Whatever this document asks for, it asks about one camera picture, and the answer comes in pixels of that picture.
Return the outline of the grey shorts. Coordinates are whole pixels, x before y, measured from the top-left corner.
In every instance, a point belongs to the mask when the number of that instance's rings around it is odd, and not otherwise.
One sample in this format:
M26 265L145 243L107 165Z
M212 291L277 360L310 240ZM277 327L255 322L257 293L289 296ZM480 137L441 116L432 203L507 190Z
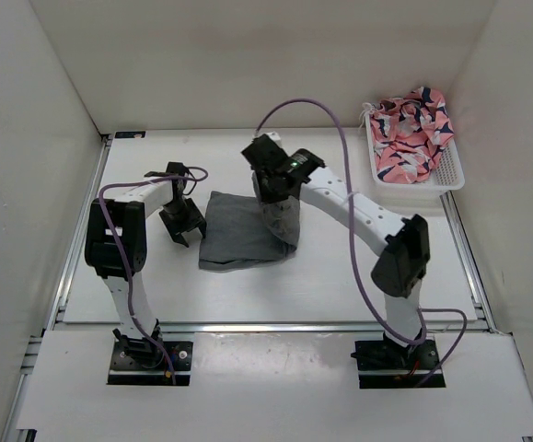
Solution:
M300 240L300 202L291 196L265 203L252 179L253 196L211 192L206 212L206 236L198 266L209 272L230 272L282 262Z

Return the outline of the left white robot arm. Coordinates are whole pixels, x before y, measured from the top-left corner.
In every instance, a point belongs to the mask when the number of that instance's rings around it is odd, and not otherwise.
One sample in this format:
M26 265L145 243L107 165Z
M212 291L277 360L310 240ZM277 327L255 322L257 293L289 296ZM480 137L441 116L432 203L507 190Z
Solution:
M101 187L89 207L86 263L111 293L120 319L113 331L117 343L146 369L174 371L143 282L146 221L159 214L171 240L185 248L186 234L197 230L205 236L207 223L186 187L207 178L205 169L170 162L165 171L150 171L141 181Z

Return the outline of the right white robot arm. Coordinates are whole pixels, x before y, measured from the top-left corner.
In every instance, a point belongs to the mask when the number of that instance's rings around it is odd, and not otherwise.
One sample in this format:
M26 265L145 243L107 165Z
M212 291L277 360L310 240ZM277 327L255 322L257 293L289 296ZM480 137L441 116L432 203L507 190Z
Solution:
M377 205L358 192L325 162L306 149L287 155L275 143L242 152L266 227L279 239L297 244L299 206L309 204L349 231L349 251L362 240L377 256L371 279L385 297L386 313L373 315L385 330L385 357L394 367L413 362L427 328L419 308L422 279L430 258L426 220L407 218Z

